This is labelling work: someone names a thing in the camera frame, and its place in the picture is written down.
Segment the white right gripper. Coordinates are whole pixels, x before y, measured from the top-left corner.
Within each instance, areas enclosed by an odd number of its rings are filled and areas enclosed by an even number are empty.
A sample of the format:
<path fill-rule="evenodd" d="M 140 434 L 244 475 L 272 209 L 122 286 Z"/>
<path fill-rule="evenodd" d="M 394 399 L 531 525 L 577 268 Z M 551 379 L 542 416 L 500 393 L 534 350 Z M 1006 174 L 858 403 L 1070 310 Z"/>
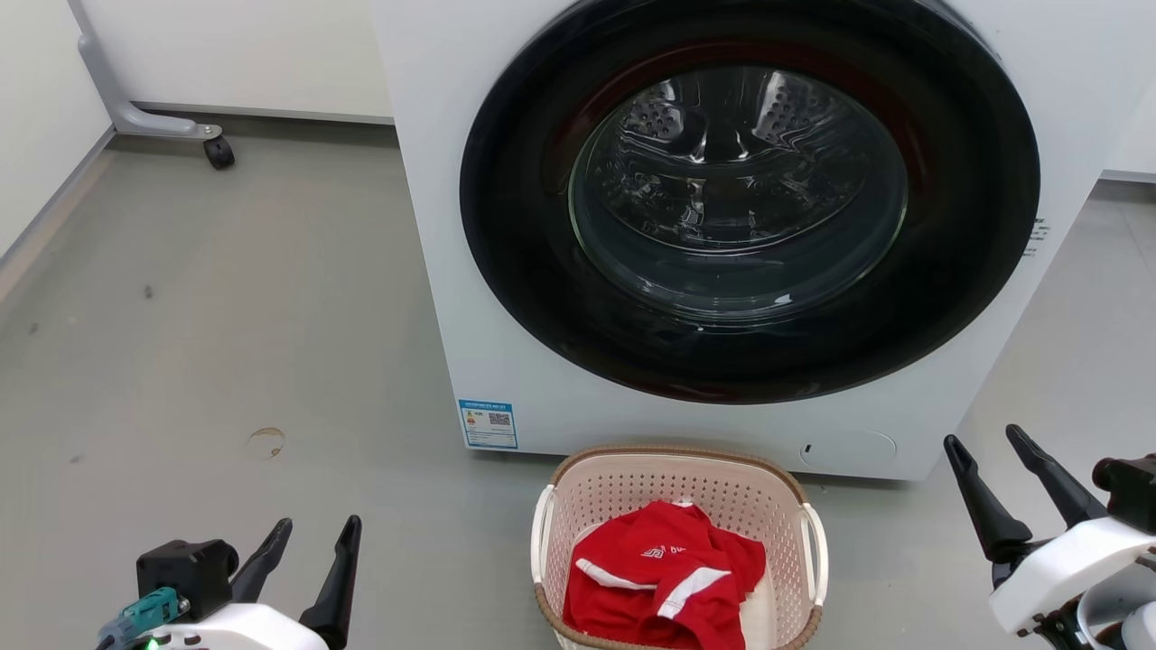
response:
<path fill-rule="evenodd" d="M 991 594 L 988 601 L 998 625 L 1014 634 L 1028 629 L 1035 616 L 1047 616 L 1133 566 L 1153 548 L 1155 535 L 1107 517 L 1106 507 L 1018 424 L 1007 424 L 1006 437 L 1069 529 L 1030 552 Z M 985 557 L 994 564 L 1011 564 L 1024 557 L 1031 531 L 1008 514 L 983 481 L 978 461 L 953 433 L 944 437 L 943 449 Z"/>

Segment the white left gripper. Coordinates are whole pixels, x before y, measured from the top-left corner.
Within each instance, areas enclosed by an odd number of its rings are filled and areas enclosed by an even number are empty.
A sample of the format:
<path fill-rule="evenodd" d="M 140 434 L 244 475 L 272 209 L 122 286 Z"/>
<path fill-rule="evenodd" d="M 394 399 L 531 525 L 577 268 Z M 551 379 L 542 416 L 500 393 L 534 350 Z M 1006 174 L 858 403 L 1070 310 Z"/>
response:
<path fill-rule="evenodd" d="M 350 515 L 344 523 L 321 592 L 298 621 L 265 604 L 251 604 L 259 600 L 266 579 L 284 556 L 292 529 L 292 518 L 277 520 L 236 573 L 230 583 L 234 604 L 200 621 L 179 616 L 144 631 L 135 638 L 136 649 L 347 649 L 358 579 L 360 515 Z"/>

